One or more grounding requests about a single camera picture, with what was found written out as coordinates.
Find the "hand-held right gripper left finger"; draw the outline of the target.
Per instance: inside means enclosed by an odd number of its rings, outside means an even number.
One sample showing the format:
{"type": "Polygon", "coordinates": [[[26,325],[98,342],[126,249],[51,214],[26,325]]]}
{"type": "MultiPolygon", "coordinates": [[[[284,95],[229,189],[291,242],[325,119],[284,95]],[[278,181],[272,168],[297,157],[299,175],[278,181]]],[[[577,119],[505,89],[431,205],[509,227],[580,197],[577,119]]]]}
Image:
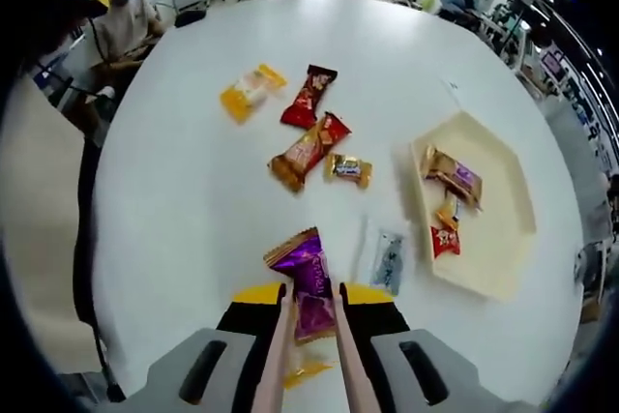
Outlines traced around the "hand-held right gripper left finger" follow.
{"type": "Polygon", "coordinates": [[[285,285],[269,303],[235,298],[215,328],[203,328],[149,367],[144,387],[98,412],[266,412],[281,394],[275,356],[285,285]]]}

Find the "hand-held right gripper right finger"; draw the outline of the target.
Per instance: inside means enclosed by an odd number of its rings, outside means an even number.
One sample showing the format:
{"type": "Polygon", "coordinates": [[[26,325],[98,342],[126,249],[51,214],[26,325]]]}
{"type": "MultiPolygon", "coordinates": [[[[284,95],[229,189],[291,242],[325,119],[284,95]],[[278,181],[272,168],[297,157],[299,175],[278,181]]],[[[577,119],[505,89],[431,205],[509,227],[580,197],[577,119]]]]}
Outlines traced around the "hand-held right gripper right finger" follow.
{"type": "Polygon", "coordinates": [[[387,292],[338,287],[338,349],[352,412],[530,412],[484,388],[471,362],[412,330],[387,292]]]}

